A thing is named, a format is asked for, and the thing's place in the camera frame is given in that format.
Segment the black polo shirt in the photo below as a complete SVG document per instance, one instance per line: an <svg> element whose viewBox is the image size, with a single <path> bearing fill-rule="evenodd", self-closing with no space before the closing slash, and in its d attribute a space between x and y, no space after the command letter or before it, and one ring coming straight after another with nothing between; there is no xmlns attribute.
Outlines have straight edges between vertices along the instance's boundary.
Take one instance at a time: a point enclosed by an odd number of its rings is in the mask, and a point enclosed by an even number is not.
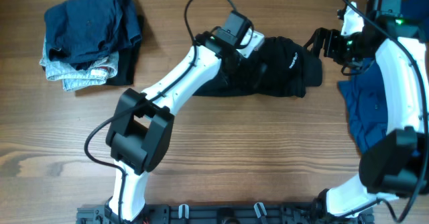
<svg viewBox="0 0 429 224"><path fill-rule="evenodd" d="M322 62L307 49L282 36L266 38L234 72L220 70L195 93L199 97L304 97L322 84Z"/></svg>

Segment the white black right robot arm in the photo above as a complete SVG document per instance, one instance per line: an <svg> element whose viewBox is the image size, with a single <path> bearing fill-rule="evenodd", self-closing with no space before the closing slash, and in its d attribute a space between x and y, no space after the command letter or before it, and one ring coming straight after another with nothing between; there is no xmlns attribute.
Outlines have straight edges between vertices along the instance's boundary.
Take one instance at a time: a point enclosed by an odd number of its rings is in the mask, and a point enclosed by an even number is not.
<svg viewBox="0 0 429 224"><path fill-rule="evenodd" d="M401 214L392 217L401 223L417 197L428 193L426 34L419 21L403 15L402 0L367 0L364 11L350 0L342 1L342 29L317 29L305 49L333 59L345 76L368 70L366 58L378 65L387 131L363 153L356 176L314 199L311 215L315 221L355 219L375 205L405 198Z"/></svg>

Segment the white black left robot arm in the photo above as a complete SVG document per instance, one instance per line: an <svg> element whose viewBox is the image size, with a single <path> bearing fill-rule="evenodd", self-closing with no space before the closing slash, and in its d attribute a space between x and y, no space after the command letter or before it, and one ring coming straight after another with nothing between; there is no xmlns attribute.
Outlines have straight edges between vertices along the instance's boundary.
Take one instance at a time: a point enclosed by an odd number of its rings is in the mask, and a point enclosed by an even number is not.
<svg viewBox="0 0 429 224"><path fill-rule="evenodd" d="M119 98L106 136L117 169L105 208L113 223L132 223L144 209L149 173L166 155L183 105L226 64L237 66L250 57L264 36L232 11L224 25L192 40L185 58L162 80L141 92L127 89Z"/></svg>

